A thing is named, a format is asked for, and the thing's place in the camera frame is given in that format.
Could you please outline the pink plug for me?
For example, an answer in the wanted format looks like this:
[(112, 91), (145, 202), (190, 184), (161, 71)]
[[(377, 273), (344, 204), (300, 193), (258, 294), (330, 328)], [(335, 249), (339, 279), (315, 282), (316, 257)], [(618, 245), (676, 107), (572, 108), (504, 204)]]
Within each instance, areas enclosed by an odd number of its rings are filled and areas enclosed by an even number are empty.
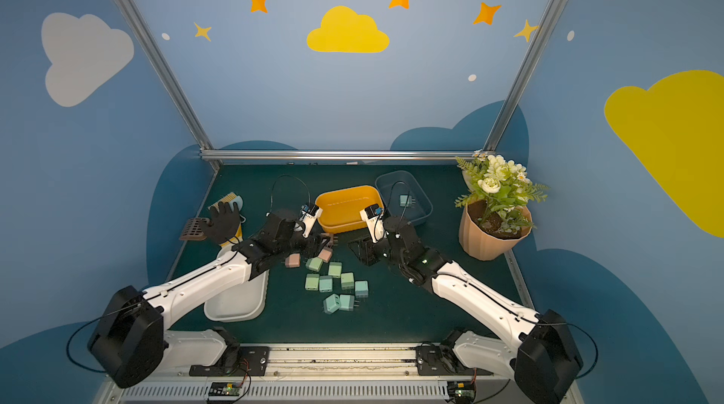
[(285, 260), (286, 268), (299, 268), (301, 266), (302, 258), (300, 253), (292, 253)]
[(331, 249), (322, 248), (317, 257), (324, 262), (324, 264), (328, 264), (331, 261), (333, 254), (334, 252)]

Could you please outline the blue plug isolated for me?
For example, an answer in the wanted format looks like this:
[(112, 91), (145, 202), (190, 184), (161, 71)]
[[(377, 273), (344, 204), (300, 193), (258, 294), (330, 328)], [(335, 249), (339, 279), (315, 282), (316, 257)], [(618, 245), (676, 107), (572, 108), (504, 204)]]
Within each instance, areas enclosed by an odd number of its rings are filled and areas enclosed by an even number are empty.
[(399, 204), (401, 208), (414, 207), (416, 199), (410, 194), (402, 194), (399, 196)]

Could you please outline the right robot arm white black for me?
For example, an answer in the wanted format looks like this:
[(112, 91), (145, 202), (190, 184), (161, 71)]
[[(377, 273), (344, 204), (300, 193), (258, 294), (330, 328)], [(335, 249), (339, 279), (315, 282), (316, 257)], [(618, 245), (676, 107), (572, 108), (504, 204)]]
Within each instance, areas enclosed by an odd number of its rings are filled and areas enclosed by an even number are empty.
[(466, 368), (486, 370), (513, 380), (535, 403), (560, 403), (581, 372), (584, 361), (571, 325), (549, 310), (539, 313), (505, 298), (426, 247), (404, 217), (360, 213), (368, 237), (362, 239), (364, 258), (397, 266), (409, 283), (452, 302), (490, 329), (486, 338), (467, 331), (454, 338), (452, 351)]

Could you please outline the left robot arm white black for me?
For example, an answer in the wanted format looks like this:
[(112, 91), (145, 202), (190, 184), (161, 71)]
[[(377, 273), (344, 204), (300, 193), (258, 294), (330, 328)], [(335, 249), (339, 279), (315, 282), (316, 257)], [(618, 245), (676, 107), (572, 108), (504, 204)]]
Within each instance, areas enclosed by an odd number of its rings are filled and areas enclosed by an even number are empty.
[(166, 332), (179, 319), (222, 292), (249, 283), (294, 253), (316, 256), (328, 239), (317, 226), (322, 209), (279, 210), (249, 237), (237, 235), (237, 204), (219, 204), (202, 223), (206, 237), (224, 244), (219, 258), (173, 281), (143, 291), (117, 291), (96, 322), (87, 348), (121, 388), (140, 383), (172, 351)]

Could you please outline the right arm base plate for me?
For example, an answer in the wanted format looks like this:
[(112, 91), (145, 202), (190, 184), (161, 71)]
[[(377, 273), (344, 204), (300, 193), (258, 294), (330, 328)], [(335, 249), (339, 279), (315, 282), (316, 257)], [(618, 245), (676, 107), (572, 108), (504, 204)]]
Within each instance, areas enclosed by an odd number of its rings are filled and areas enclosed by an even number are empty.
[(414, 348), (415, 366), (419, 376), (492, 376), (493, 373), (484, 369), (463, 366), (447, 346), (422, 343)]

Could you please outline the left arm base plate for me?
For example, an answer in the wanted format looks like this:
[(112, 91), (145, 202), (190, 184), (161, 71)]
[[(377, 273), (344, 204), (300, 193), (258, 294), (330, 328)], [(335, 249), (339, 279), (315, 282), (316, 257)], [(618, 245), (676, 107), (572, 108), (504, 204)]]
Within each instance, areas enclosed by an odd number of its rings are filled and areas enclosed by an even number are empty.
[(266, 374), (270, 348), (264, 346), (228, 347), (221, 358), (212, 366), (190, 367), (191, 377), (262, 377)]

